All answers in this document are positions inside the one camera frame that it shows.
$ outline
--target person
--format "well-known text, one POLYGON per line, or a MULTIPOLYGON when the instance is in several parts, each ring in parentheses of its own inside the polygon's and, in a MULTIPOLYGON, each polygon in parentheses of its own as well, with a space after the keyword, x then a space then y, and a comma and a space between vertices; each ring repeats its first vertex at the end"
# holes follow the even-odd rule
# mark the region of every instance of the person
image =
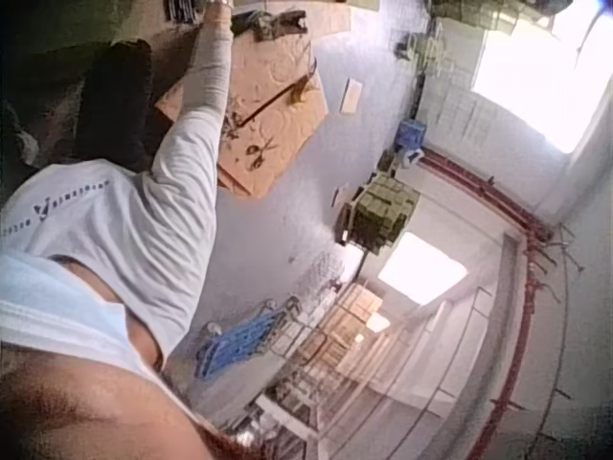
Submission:
MULTIPOLYGON (((208 0, 181 116, 150 171, 100 158, 54 165, 6 203, 2 458, 260 458, 192 414, 157 373, 190 327, 214 244, 231 11, 229 0, 208 0)), ((144 49, 136 42, 121 53, 128 62, 144 49)), ((83 98, 96 99, 87 84, 83 98)), ((87 106, 79 115, 80 150, 121 156, 138 149, 126 133, 117 133, 122 147, 106 142, 108 128, 123 125, 97 119, 94 104, 87 106), (90 129, 97 120, 106 125, 90 129)), ((142 102, 132 109, 142 111, 142 102)))

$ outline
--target blue crate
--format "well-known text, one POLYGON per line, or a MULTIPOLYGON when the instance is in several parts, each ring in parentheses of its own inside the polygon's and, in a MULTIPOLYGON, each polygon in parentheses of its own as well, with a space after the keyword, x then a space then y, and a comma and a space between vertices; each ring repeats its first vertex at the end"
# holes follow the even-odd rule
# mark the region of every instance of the blue crate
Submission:
POLYGON ((398 125, 394 144, 397 150, 417 150, 423 144, 426 125, 417 120, 405 120, 398 125))
POLYGON ((285 315, 285 310, 271 311, 213 338, 196 354, 195 376, 210 380, 227 367, 253 357, 285 315))

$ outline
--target white long-sleeve shirt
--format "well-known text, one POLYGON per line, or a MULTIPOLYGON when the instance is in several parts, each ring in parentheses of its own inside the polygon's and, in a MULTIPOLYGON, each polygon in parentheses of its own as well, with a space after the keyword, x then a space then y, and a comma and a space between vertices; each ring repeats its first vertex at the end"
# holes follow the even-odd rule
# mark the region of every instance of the white long-sleeve shirt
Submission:
POLYGON ((215 240, 232 38, 229 28, 200 32, 182 114, 150 172, 105 160, 50 166, 0 214, 0 247, 87 266, 148 326, 164 358, 192 322, 215 240))

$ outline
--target gray floor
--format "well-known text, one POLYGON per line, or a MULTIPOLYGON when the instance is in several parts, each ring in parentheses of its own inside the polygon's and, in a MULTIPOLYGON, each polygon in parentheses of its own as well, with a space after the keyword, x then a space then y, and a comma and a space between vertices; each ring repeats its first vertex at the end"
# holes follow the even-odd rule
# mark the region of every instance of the gray floor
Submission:
MULTIPOLYGON (((414 75, 411 64, 394 57, 394 43, 406 32, 425 30, 425 20, 420 0, 382 0, 379 13, 356 12, 350 34, 314 46, 329 115, 266 198, 238 200, 220 190, 216 246, 200 308, 192 332, 170 359, 179 386, 190 383, 194 343, 206 322, 231 328, 252 317, 260 300, 283 301, 316 257, 332 250, 334 191, 345 183, 355 190, 391 144, 414 75), (352 116, 338 113, 347 78, 364 84, 352 116)), ((230 417, 249 402, 277 364, 262 358, 237 366, 212 385, 192 385, 190 397, 219 423, 224 413, 230 417)))

